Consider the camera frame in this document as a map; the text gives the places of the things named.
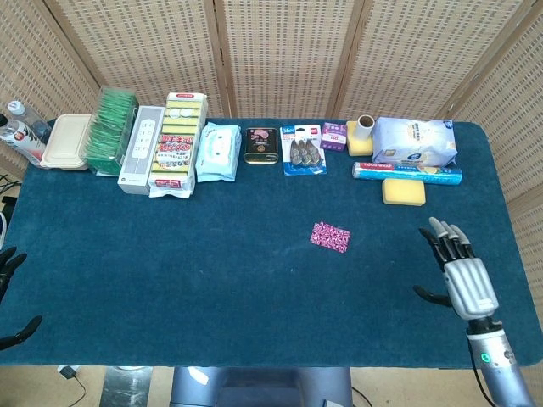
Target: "teal felt mat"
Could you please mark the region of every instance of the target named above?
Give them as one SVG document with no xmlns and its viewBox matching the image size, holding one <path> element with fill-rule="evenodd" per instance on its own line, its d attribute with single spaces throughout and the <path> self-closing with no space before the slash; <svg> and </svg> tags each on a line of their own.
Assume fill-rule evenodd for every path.
<svg viewBox="0 0 543 407">
<path fill-rule="evenodd" d="M 213 121 L 243 133 L 322 123 Z M 464 180 L 427 185 L 422 207 L 383 204 L 381 182 L 354 180 L 346 152 L 326 153 L 324 176 L 289 177 L 241 154 L 234 183 L 197 184 L 188 200 L 30 168 L 5 246 L 28 259 L 0 305 L 0 335 L 33 315 L 43 323 L 0 363 L 468 367 L 466 323 L 411 289 L 445 291 L 417 232 L 433 215 L 470 237 L 518 360 L 534 364 L 543 337 L 489 144 L 474 124 L 455 133 Z M 345 254 L 310 243 L 320 221 L 350 231 Z"/>
</svg>

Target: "small purple package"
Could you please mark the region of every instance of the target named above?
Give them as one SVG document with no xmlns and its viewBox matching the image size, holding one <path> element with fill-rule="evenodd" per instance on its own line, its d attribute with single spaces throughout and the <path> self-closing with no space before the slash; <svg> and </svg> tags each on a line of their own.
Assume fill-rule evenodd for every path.
<svg viewBox="0 0 543 407">
<path fill-rule="evenodd" d="M 347 126 L 325 123 L 322 127 L 321 148 L 343 151 L 347 143 Z"/>
</svg>

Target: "paper towel roll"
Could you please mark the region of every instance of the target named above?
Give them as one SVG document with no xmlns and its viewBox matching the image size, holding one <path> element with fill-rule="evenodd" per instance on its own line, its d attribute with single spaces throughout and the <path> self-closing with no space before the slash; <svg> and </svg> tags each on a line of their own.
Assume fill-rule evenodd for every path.
<svg viewBox="0 0 543 407">
<path fill-rule="evenodd" d="M 355 138 L 358 140 L 367 140 L 372 135 L 375 120 L 369 114 L 363 114 L 356 121 Z"/>
</svg>

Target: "water bottle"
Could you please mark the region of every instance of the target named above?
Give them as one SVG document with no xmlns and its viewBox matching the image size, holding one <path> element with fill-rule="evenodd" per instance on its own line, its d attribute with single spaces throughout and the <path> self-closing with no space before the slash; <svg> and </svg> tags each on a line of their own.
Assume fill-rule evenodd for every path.
<svg viewBox="0 0 543 407">
<path fill-rule="evenodd" d="M 22 121 L 8 120 L 6 116 L 0 114 L 0 140 L 27 157 L 31 164 L 43 168 L 40 162 L 45 151 L 45 144 Z"/>
<path fill-rule="evenodd" d="M 48 143 L 51 126 L 31 106 L 25 106 L 18 100 L 12 100 L 8 103 L 8 110 L 14 119 L 28 125 L 43 144 Z"/>
</svg>

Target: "yellow sponge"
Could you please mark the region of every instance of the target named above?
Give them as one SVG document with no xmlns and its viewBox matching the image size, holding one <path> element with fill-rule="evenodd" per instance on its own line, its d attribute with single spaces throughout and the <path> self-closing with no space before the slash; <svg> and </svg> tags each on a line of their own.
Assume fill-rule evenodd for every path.
<svg viewBox="0 0 543 407">
<path fill-rule="evenodd" d="M 373 138 L 358 140 L 355 138 L 356 120 L 347 121 L 347 148 L 349 155 L 357 157 L 360 155 L 373 155 Z"/>
<path fill-rule="evenodd" d="M 383 181 L 383 202 L 392 205 L 424 205 L 424 182 L 387 178 Z"/>
</svg>

